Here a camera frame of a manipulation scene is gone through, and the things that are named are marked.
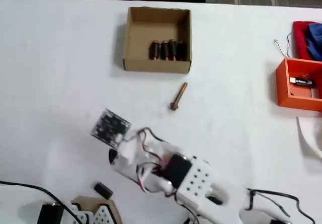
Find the screw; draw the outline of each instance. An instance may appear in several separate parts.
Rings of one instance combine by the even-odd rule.
[[[177,94],[177,96],[176,96],[176,98],[175,98],[175,100],[173,101],[173,102],[171,102],[170,103],[170,109],[171,110],[177,110],[178,108],[179,108],[179,106],[178,106],[178,103],[179,103],[179,101],[180,101],[180,99],[181,99],[181,97],[182,97],[182,95],[183,95],[183,92],[185,92],[185,90],[186,90],[186,88],[187,88],[187,85],[188,85],[188,83],[187,82],[184,82],[183,83],[183,85],[182,85],[182,87],[181,87],[181,89],[180,89],[180,91],[178,92],[178,94]]]

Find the blue fabric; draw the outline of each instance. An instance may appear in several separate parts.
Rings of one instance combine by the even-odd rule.
[[[306,34],[307,50],[314,60],[322,61],[322,24],[309,24]]]

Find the red fabric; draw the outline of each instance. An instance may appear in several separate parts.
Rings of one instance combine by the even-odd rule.
[[[305,34],[308,29],[309,24],[316,24],[312,21],[295,21],[293,22],[293,34],[297,47],[297,54],[300,59],[312,60],[312,57],[307,51],[307,43],[305,39]]]

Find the usb flash drive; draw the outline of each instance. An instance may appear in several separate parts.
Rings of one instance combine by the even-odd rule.
[[[290,77],[290,82],[294,83],[298,86],[303,86],[303,87],[314,87],[315,86],[314,81],[312,81],[310,79],[300,78],[300,77]]]

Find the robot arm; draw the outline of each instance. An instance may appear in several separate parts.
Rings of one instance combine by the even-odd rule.
[[[120,143],[117,150],[110,150],[111,167],[116,172],[137,182],[145,192],[174,195],[177,203],[211,223],[243,223],[240,211],[249,208],[248,189],[225,179],[206,161],[184,155],[180,148],[165,141],[147,144],[147,129],[140,130],[138,138]],[[279,207],[258,195],[254,197],[253,210],[282,223],[290,222]]]
[[[126,140],[130,126],[128,121],[105,110],[92,130],[94,137],[112,147],[109,152],[112,169],[137,183],[146,193],[162,191],[166,197],[173,196],[197,223],[200,223],[197,216],[201,216],[215,224],[242,224],[241,216],[250,210],[269,217],[260,218],[256,224],[291,223],[283,207],[261,192],[296,200],[298,210],[304,213],[297,197],[251,190],[233,183],[208,162],[157,137],[148,127]],[[303,215],[315,224],[313,218]]]

